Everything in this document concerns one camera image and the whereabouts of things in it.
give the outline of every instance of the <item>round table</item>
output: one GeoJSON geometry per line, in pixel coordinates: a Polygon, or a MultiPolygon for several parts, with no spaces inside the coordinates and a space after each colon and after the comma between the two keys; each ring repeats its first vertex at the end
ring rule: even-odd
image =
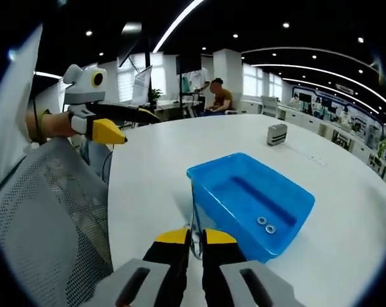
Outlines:
{"type": "MultiPolygon", "coordinates": [[[[351,153],[290,123],[285,143],[266,144],[264,115],[192,118],[127,130],[115,146],[109,181],[114,269],[142,258],[155,238],[191,221],[186,170],[235,152],[288,177],[316,199],[285,252],[267,262],[306,306],[350,306],[386,255],[386,184],[351,153]]],[[[182,306],[206,306],[201,262],[190,256],[182,306]]]]}

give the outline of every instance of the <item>curved led light strip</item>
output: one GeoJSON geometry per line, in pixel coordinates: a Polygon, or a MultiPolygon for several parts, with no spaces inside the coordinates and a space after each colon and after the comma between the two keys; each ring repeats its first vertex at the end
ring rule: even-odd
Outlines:
{"type": "Polygon", "coordinates": [[[34,72],[34,75],[40,75],[42,77],[48,77],[48,78],[54,78],[54,79],[61,79],[62,78],[60,75],[53,75],[53,74],[49,74],[47,72],[34,72]]]}
{"type": "Polygon", "coordinates": [[[320,84],[316,84],[316,83],[312,83],[312,82],[307,82],[307,81],[302,81],[302,80],[296,80],[296,79],[288,79],[288,78],[282,78],[282,80],[285,80],[285,81],[292,81],[292,82],[298,82],[298,83],[306,83],[306,84],[310,84],[310,85],[313,85],[313,86],[319,86],[320,88],[325,88],[326,90],[330,90],[330,91],[334,91],[336,93],[340,93],[342,95],[345,95],[347,96],[348,98],[351,98],[357,102],[359,102],[360,104],[366,106],[368,109],[372,110],[373,112],[375,112],[376,114],[379,114],[379,112],[375,109],[373,109],[371,106],[367,105],[365,102],[362,102],[360,101],[359,99],[356,99],[355,97],[352,97],[348,94],[345,94],[341,91],[338,91],[338,90],[334,90],[333,88],[329,88],[327,86],[324,86],[324,85],[320,85],[320,84]]]}
{"type": "Polygon", "coordinates": [[[177,26],[183,21],[184,18],[187,17],[188,14],[192,12],[199,4],[201,4],[204,0],[193,0],[183,11],[182,13],[174,20],[174,22],[170,25],[169,29],[165,32],[165,34],[162,36],[162,38],[159,40],[159,43],[157,43],[156,47],[153,50],[153,53],[156,53],[159,51],[161,46],[164,44],[164,42],[167,40],[167,38],[172,34],[174,29],[177,28],[177,26]]]}
{"type": "Polygon", "coordinates": [[[320,51],[320,52],[326,52],[326,53],[331,53],[331,54],[336,54],[337,56],[342,56],[344,58],[348,58],[348,59],[351,59],[352,61],[355,61],[361,65],[364,65],[368,68],[370,68],[371,70],[373,70],[374,72],[376,72],[377,74],[379,74],[380,72],[377,71],[377,69],[375,69],[375,67],[365,63],[365,62],[362,62],[361,60],[359,59],[355,59],[349,55],[346,55],[346,54],[343,54],[343,53],[340,53],[340,52],[336,52],[336,51],[331,51],[331,50],[327,50],[327,49],[321,49],[321,48],[312,48],[312,47],[267,47],[267,48],[260,48],[260,49],[253,49],[253,50],[248,50],[248,51],[243,51],[243,53],[251,53],[251,52],[258,52],[258,51],[268,51],[268,50],[279,50],[279,49],[294,49],[294,50],[312,50],[312,51],[320,51]]]}
{"type": "Polygon", "coordinates": [[[359,86],[363,87],[364,89],[366,89],[366,90],[370,91],[371,93],[375,94],[376,96],[378,96],[382,101],[384,101],[386,103],[385,98],[383,98],[380,94],[378,94],[377,92],[375,92],[371,88],[368,88],[366,85],[364,85],[358,81],[355,81],[351,78],[345,77],[344,75],[339,75],[339,74],[336,74],[335,72],[329,72],[328,70],[314,68],[314,67],[308,67],[308,66],[290,65],[290,64],[255,64],[255,65],[251,65],[251,66],[252,67],[292,67],[292,68],[303,68],[303,69],[315,70],[316,72],[324,72],[326,74],[334,75],[336,77],[340,77],[340,78],[343,78],[345,80],[351,81],[355,84],[358,84],[359,86]]]}

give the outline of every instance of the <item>black ceiling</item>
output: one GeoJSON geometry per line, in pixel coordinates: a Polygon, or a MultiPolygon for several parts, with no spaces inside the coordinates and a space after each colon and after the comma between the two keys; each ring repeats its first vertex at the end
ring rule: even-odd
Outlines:
{"type": "MultiPolygon", "coordinates": [[[[45,16],[42,41],[36,69],[50,74],[63,75],[69,64],[85,66],[91,63],[112,61],[118,55],[120,33],[128,21],[140,21],[150,38],[153,50],[160,37],[190,0],[140,0],[140,1],[88,1],[68,0],[59,10],[53,10],[59,1],[37,1],[42,10],[33,5],[27,11],[31,19],[17,17],[8,23],[16,24],[6,30],[12,45],[26,36],[35,18],[45,16]],[[87,37],[85,32],[92,30],[87,37]]],[[[17,10],[23,11],[20,4],[17,10]]],[[[378,53],[380,44],[386,50],[386,9],[350,6],[345,1],[250,1],[204,0],[173,32],[161,51],[178,54],[183,51],[205,53],[228,48],[239,52],[267,47],[311,47],[340,52],[364,63],[371,64],[384,53],[378,53]],[[288,29],[282,24],[289,22],[288,29]],[[358,37],[364,43],[358,43],[358,37]]],[[[145,45],[139,45],[141,52],[145,45]]],[[[244,62],[249,64],[291,64],[315,67],[345,75],[365,84],[386,98],[386,82],[379,83],[378,73],[353,60],[322,51],[277,49],[245,53],[244,62]]],[[[335,83],[347,86],[358,93],[357,98],[379,109],[378,118],[386,122],[386,103],[357,86],[332,75],[297,68],[264,68],[282,73],[283,77],[330,86],[335,83]]],[[[33,93],[42,91],[55,79],[35,77],[33,93]]]]}

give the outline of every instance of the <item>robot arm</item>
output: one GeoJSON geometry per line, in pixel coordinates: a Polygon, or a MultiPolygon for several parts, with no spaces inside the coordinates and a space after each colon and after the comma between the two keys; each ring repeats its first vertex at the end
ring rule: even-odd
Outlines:
{"type": "MultiPolygon", "coordinates": [[[[132,259],[103,279],[82,307],[179,307],[187,286],[191,232],[182,228],[156,238],[143,260],[132,259]]],[[[293,287],[258,261],[246,261],[234,238],[205,229],[203,290],[209,307],[303,307],[293,287]]]]}
{"type": "Polygon", "coordinates": [[[66,71],[63,82],[65,104],[69,105],[71,127],[102,144],[123,144],[127,141],[113,121],[157,123],[153,113],[136,107],[112,105],[105,101],[106,70],[99,67],[81,69],[73,64],[66,71]]]}

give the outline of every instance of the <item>metal washer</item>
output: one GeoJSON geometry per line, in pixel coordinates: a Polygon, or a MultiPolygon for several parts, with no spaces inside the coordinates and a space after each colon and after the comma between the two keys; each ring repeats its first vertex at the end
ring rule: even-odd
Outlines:
{"type": "Polygon", "coordinates": [[[267,226],[265,226],[265,231],[271,235],[275,232],[275,226],[268,224],[267,226]]]}
{"type": "Polygon", "coordinates": [[[266,225],[267,219],[263,216],[260,216],[259,218],[257,218],[257,223],[259,223],[260,225],[266,225]]]}

